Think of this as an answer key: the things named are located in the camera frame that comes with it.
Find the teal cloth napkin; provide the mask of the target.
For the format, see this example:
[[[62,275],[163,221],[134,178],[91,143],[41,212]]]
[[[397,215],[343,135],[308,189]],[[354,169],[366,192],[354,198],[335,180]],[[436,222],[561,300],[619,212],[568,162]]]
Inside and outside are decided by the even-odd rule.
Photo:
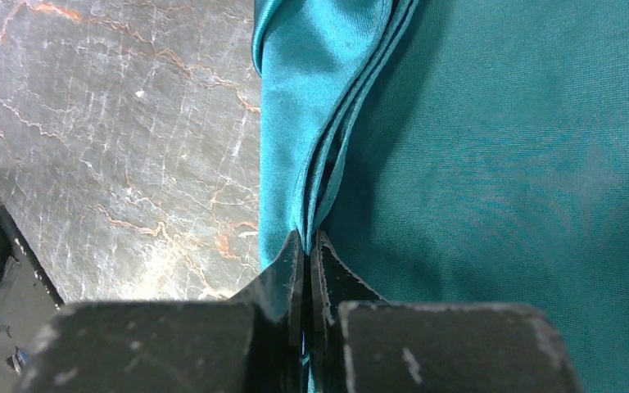
[[[629,392],[629,1],[258,1],[260,264],[518,301]]]

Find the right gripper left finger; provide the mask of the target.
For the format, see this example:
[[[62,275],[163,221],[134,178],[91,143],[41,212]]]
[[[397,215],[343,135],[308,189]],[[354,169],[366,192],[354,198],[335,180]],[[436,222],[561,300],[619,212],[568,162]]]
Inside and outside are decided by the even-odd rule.
[[[303,392],[297,232],[227,300],[67,305],[26,356],[21,392]]]

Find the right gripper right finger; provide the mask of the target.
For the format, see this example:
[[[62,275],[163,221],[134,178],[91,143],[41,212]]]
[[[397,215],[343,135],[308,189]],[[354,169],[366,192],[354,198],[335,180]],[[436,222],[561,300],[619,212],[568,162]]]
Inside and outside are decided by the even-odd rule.
[[[310,254],[316,392],[579,392],[558,329],[520,303],[392,302],[318,231]]]

